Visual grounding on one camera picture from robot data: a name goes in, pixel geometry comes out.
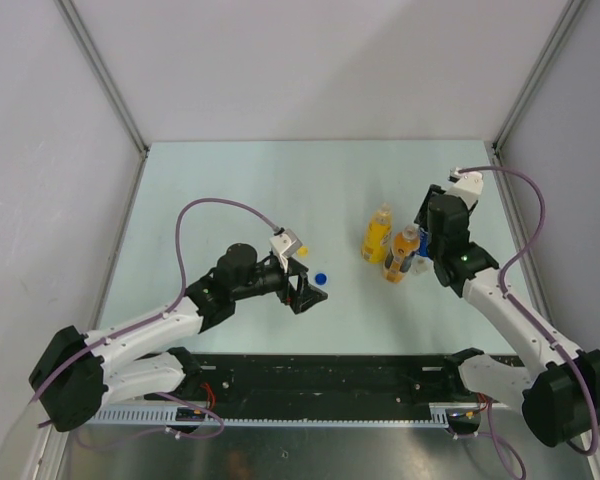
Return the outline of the blue bottle cap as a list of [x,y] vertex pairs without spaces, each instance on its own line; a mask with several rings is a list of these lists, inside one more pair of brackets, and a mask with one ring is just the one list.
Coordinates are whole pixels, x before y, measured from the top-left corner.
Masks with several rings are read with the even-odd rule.
[[328,282],[328,276],[325,273],[319,272],[315,275],[315,282],[318,285],[325,285]]

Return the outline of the clear blue-cap water bottle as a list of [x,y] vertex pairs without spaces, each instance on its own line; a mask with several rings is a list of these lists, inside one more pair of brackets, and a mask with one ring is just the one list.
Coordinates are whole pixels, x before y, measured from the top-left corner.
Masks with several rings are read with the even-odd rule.
[[431,270],[432,260],[429,258],[427,252],[428,246],[428,233],[420,227],[419,228],[419,247],[415,251],[410,272],[413,275],[421,275]]

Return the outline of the orange juice bottle yellow cap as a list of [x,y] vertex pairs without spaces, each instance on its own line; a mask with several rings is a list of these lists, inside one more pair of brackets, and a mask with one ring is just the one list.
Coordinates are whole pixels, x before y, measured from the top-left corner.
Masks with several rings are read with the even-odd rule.
[[383,277],[390,283],[400,283],[410,270],[419,246],[420,233],[416,225],[407,225],[398,232],[383,262]]

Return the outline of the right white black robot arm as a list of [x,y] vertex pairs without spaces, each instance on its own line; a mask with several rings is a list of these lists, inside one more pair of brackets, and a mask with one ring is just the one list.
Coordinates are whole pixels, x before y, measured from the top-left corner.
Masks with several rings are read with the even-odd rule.
[[481,313],[514,349],[521,366],[478,349],[450,359],[443,393],[464,401],[483,393],[520,414],[544,445],[555,447],[600,426],[600,350],[584,351],[519,300],[497,261],[471,241],[469,220],[480,189],[461,181],[432,184],[415,217],[427,234],[427,255],[438,282]]

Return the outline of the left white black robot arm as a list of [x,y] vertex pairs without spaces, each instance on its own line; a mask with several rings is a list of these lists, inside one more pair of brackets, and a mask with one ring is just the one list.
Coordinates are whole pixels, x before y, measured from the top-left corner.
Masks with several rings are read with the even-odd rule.
[[220,325],[238,301],[268,294],[295,314],[328,298],[297,260],[275,253],[258,259],[252,246],[234,244],[173,305],[146,319],[86,333],[74,326],[57,331],[29,376],[33,399],[59,432],[75,430],[123,400],[190,399],[200,390],[201,368],[175,341]]

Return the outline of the yellow honey pomelo drink bottle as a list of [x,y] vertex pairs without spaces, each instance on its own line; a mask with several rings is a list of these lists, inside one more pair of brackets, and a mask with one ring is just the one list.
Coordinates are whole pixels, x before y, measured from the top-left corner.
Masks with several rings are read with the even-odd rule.
[[392,235],[392,208],[383,203],[371,216],[361,245],[362,258],[372,264],[384,261]]

